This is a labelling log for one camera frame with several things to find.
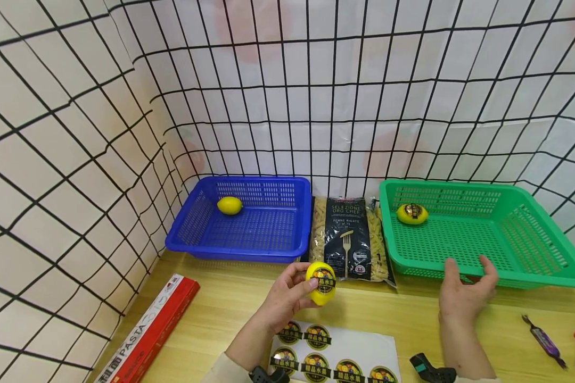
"basket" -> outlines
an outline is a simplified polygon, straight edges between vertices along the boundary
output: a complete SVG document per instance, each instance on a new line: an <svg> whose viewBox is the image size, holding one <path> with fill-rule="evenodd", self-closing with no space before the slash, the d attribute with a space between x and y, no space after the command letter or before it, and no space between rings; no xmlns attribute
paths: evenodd
<svg viewBox="0 0 575 383"><path fill-rule="evenodd" d="M442 278L445 259L452 257L461 274L480 277L478 255L484 254L496 266L500 286L575 287L574 246L525 190L386 180L380 192L384 236L399 273ZM424 206L428 220L419 226L400 222L396 210L404 203Z"/></svg>
<svg viewBox="0 0 575 383"><path fill-rule="evenodd" d="M227 216L217 202L239 198ZM175 218L166 247L203 259L291 263L307 250L311 186L300 177L207 177Z"/></svg>

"yellow lemon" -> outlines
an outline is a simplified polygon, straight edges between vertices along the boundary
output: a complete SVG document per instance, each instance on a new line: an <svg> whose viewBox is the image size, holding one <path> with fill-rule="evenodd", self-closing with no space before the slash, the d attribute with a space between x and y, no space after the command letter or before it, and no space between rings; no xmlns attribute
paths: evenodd
<svg viewBox="0 0 575 383"><path fill-rule="evenodd" d="M222 213L228 214L228 216L234 216L243 209L243 202L236 197L224 197L217 203L217 208Z"/></svg>
<svg viewBox="0 0 575 383"><path fill-rule="evenodd" d="M420 225L428 219L428 211L417 203L405 203L396 210L396 215L400 222L407 225Z"/></svg>
<svg viewBox="0 0 575 383"><path fill-rule="evenodd" d="M307 269L307 281L311 278L319 279L319 286L311 292L311 300L318 306L324 306L336 290L336 276L334 270L327 263L313 262Z"/></svg>

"sleeve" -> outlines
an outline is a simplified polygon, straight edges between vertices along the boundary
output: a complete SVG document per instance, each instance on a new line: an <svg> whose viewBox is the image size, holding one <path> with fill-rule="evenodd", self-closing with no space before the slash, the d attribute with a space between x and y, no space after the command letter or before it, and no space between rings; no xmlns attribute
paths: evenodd
<svg viewBox="0 0 575 383"><path fill-rule="evenodd" d="M222 353L201 383L251 383L249 373Z"/></svg>
<svg viewBox="0 0 575 383"><path fill-rule="evenodd" d="M473 380L473 379L460 378L460 376L458 376L458 378L456 378L456 381L454 383L501 383L501 382L500 379Z"/></svg>

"white grid backdrop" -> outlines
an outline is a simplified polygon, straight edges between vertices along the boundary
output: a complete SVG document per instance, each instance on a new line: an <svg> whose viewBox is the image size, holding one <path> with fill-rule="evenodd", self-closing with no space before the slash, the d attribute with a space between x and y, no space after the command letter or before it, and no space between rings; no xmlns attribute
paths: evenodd
<svg viewBox="0 0 575 383"><path fill-rule="evenodd" d="M85 379L210 174L509 183L575 244L575 0L124 3L0 0L0 382Z"/></svg>

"black pasta package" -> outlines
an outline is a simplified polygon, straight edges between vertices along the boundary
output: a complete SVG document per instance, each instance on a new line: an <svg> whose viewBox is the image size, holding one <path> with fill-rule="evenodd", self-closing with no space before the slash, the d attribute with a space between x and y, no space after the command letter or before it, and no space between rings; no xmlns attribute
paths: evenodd
<svg viewBox="0 0 575 383"><path fill-rule="evenodd" d="M386 281L392 285L381 220L366 199L315 198L309 262L317 261L328 263L341 280Z"/></svg>

